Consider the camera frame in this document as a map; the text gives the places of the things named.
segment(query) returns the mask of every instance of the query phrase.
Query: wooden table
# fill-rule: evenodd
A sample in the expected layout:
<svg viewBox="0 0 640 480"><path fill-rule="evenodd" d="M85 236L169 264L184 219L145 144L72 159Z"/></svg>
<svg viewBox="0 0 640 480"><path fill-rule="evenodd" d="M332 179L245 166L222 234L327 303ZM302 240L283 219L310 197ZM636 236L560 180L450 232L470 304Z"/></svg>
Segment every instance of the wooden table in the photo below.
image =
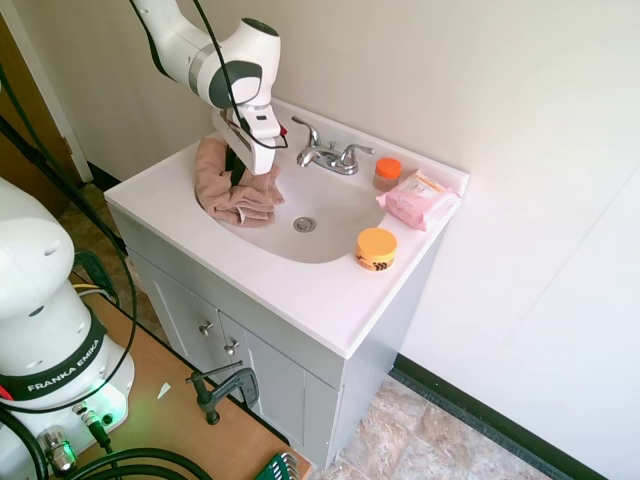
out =
<svg viewBox="0 0 640 480"><path fill-rule="evenodd" d="M85 300L107 327L109 337L126 345L131 320L100 295L90 295ZM293 452L226 398L218 404L220 422L208 425L196 404L193 386L185 384L192 370L142 328L136 332L131 355L136 373L129 395L129 416L110 434L114 450L135 447L171 450L196 462L214 480L254 479L273 455ZM165 383L171 389L158 399ZM79 461L85 464L102 455L104 451L94 444L80 455ZM309 462L295 455L300 460L300 478L304 479L310 471Z"/></svg>

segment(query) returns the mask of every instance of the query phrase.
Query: black baseboard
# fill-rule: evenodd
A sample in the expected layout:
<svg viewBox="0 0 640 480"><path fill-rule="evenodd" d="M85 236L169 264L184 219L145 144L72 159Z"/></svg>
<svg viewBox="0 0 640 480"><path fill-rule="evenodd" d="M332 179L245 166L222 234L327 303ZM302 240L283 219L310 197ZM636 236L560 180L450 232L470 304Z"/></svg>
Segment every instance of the black baseboard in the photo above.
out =
<svg viewBox="0 0 640 480"><path fill-rule="evenodd" d="M98 190L106 192L120 183L120 180L113 175L108 174L100 167L95 166L91 162L87 163L89 164L89 170L91 170L91 174L93 175L93 182L91 183L98 187Z"/></svg>
<svg viewBox="0 0 640 480"><path fill-rule="evenodd" d="M606 480L459 388L398 355L391 376L554 480Z"/></svg>

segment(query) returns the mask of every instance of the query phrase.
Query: black clamp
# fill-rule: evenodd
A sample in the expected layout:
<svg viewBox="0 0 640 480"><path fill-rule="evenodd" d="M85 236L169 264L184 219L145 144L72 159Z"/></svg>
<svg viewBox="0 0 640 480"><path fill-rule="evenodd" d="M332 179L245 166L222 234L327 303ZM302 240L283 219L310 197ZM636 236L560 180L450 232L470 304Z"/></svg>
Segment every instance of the black clamp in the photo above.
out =
<svg viewBox="0 0 640 480"><path fill-rule="evenodd" d="M196 389L196 394L198 395L198 406L200 410L206 414L209 425L215 425L220 421L220 414L216 412L216 405L236 388L240 389L247 407L253 408L258 402L258 398L260 397L258 379L256 378L256 372L254 372L252 368L242 368L238 370L214 390L209 390L205 384L205 378L209 375L224 372L225 370L241 365L242 360L204 373L193 372L191 376L185 380L187 383L193 383L193 387Z"/></svg>

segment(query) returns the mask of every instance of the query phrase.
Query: white wall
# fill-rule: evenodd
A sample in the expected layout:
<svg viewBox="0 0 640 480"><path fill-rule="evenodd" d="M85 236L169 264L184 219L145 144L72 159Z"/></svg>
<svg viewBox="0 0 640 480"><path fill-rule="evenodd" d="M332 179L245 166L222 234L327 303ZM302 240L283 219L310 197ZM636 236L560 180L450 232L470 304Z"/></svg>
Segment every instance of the white wall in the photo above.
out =
<svg viewBox="0 0 640 480"><path fill-rule="evenodd" d="M124 179L209 130L125 0L15 3L90 161ZM278 97L471 173L402 353L636 478L640 2L206 3L221 37L280 32Z"/></svg>

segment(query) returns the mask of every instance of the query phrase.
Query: pink package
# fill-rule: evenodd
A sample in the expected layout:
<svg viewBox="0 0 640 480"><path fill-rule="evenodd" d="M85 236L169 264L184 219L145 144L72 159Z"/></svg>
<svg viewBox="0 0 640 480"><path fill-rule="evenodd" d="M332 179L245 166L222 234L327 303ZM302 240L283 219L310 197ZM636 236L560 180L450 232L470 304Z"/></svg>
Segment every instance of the pink package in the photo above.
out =
<svg viewBox="0 0 640 480"><path fill-rule="evenodd" d="M418 170L376 200L410 227L426 232L427 222L438 221L460 197Z"/></svg>

